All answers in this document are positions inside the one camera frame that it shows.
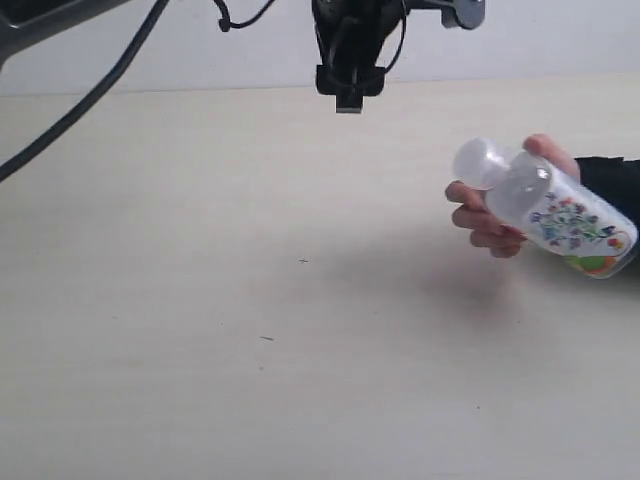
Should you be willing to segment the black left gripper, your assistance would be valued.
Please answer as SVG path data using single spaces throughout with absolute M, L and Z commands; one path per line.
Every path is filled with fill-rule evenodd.
M 338 114 L 360 114 L 363 96 L 378 96 L 387 69 L 374 66 L 359 86 L 358 60 L 377 60 L 386 38 L 405 20 L 404 1 L 312 1 L 321 63 L 315 87 L 335 98 Z

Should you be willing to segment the black sleeved forearm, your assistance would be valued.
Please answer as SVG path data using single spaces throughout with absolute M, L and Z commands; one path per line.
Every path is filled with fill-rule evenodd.
M 623 157 L 576 159 L 581 183 L 639 226 L 640 164 Z

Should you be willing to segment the person's open hand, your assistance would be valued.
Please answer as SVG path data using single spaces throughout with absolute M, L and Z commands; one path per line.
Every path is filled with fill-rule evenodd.
M 546 134 L 533 134 L 523 142 L 530 154 L 545 158 L 574 180 L 580 181 L 580 167 L 573 156 L 563 150 Z M 451 182 L 445 189 L 449 202 L 458 204 L 451 216 L 452 223 L 470 231 L 473 247 L 488 249 L 493 257 L 508 259 L 519 253 L 525 235 L 509 225 L 501 223 L 485 207 L 483 195 L 460 181 Z

